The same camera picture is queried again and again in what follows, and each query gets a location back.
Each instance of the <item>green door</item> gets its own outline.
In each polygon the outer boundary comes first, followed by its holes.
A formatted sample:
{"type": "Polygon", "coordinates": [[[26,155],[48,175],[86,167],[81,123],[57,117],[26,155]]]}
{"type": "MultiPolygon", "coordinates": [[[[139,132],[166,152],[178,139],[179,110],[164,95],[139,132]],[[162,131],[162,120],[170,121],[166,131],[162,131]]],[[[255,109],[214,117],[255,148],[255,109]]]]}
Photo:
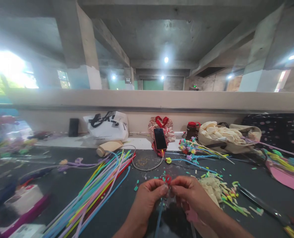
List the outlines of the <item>green door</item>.
{"type": "MultiPolygon", "coordinates": [[[[126,84],[124,80],[108,80],[110,90],[126,90],[126,84]]],[[[135,90],[138,90],[138,82],[134,81],[135,90]]]]}
{"type": "Polygon", "coordinates": [[[163,81],[143,80],[143,90],[163,90],[163,81]]]}

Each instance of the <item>black speaker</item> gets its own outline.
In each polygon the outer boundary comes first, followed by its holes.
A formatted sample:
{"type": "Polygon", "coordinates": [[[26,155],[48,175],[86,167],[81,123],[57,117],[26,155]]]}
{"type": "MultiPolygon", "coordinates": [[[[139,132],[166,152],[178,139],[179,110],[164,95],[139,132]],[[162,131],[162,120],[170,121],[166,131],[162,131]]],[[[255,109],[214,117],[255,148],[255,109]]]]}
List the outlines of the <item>black speaker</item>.
{"type": "Polygon", "coordinates": [[[68,129],[69,137],[78,137],[78,124],[80,119],[78,118],[70,118],[70,126],[68,129]]]}

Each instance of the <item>smartphone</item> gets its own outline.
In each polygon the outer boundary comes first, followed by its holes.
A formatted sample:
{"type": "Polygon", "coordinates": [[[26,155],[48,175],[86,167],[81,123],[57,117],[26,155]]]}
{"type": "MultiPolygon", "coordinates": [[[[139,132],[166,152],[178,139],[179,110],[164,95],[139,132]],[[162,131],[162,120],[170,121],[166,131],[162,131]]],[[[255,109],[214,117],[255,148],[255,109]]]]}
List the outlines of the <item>smartphone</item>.
{"type": "Polygon", "coordinates": [[[154,141],[157,150],[162,150],[167,148],[166,138],[164,137],[164,132],[162,128],[156,128],[154,132],[154,141]]]}

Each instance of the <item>white tote bag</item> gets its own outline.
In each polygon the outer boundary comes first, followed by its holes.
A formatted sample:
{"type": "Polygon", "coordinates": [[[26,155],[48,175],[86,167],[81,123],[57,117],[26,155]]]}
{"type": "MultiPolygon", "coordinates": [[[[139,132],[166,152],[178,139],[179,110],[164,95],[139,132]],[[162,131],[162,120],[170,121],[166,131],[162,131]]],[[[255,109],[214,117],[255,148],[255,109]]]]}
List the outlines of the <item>white tote bag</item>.
{"type": "Polygon", "coordinates": [[[83,117],[90,133],[86,140],[93,144],[103,144],[111,140],[127,141],[128,118],[125,113],[108,112],[104,117],[100,114],[83,117]]]}

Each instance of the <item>dark table surface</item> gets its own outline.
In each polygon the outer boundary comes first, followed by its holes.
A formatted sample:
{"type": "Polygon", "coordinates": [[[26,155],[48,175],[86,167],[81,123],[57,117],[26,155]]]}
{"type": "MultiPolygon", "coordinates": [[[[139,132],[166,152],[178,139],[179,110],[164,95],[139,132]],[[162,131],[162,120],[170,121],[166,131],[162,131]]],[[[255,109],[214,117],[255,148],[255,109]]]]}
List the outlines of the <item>dark table surface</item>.
{"type": "MultiPolygon", "coordinates": [[[[67,159],[73,162],[76,158],[84,158],[83,163],[96,163],[99,156],[95,149],[87,148],[63,148],[63,147],[43,147],[43,150],[49,150],[52,155],[50,161],[60,161],[67,159]]],[[[152,150],[137,150],[135,164],[145,164],[141,168],[152,168],[159,163],[160,158],[152,150]]],[[[166,155],[171,159],[183,158],[179,155],[166,155]]],[[[84,229],[80,237],[112,237],[113,234],[121,227],[125,221],[129,209],[134,201],[136,192],[134,188],[137,180],[139,184],[145,181],[145,177],[152,179],[160,177],[163,172],[175,178],[178,175],[194,175],[199,178],[204,171],[186,164],[183,161],[174,161],[174,164],[166,164],[165,161],[155,170],[143,172],[135,169],[132,165],[128,177],[122,185],[115,191],[111,198],[106,202],[102,209],[92,219],[89,225],[84,229]]],[[[226,160],[201,160],[200,165],[209,167],[211,170],[217,171],[223,175],[224,182],[229,185],[233,181],[239,181],[242,186],[250,190],[267,204],[277,209],[280,213],[288,214],[294,217],[294,190],[282,185],[275,179],[271,178],[270,174],[263,167],[258,167],[252,170],[253,165],[235,161],[235,165],[226,160]]],[[[35,169],[49,165],[40,164],[24,164],[22,167],[14,168],[13,164],[6,164],[0,169],[10,170],[13,177],[20,177],[23,174],[35,169]]],[[[93,169],[69,169],[66,174],[58,173],[53,170],[50,174],[36,180],[34,183],[40,186],[42,192],[52,194],[49,207],[39,216],[34,223],[48,224],[61,210],[63,210],[78,192],[83,188],[89,177],[94,172],[93,169]]],[[[115,186],[123,179],[127,170],[117,179],[115,186]]],[[[256,207],[246,197],[240,194],[237,199],[238,204],[242,207],[256,207]]],[[[258,216],[252,211],[254,218],[245,217],[242,214],[233,211],[230,207],[221,204],[223,210],[233,219],[237,220],[240,225],[247,229],[255,237],[288,237],[283,231],[281,224],[264,213],[263,216],[258,216]]],[[[146,237],[154,237],[158,211],[156,210],[149,221],[149,227],[146,237]]],[[[190,224],[186,221],[184,212],[177,208],[174,199],[168,199],[162,213],[159,237],[192,237],[190,224]]]]}

